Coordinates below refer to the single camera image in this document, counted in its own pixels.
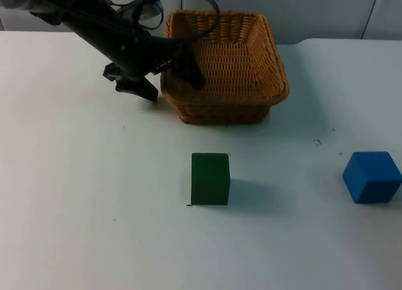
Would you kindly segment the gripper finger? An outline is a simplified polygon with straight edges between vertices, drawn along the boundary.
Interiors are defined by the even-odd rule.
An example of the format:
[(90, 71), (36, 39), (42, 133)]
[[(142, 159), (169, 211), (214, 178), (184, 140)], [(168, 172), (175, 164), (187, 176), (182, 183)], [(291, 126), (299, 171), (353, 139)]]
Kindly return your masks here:
[(205, 78), (195, 59), (192, 45), (188, 42), (179, 44), (172, 57), (171, 72), (195, 90), (202, 90), (205, 86)]
[(133, 94), (151, 102), (156, 102), (158, 89), (146, 78), (139, 80), (122, 79), (116, 82), (116, 91)]

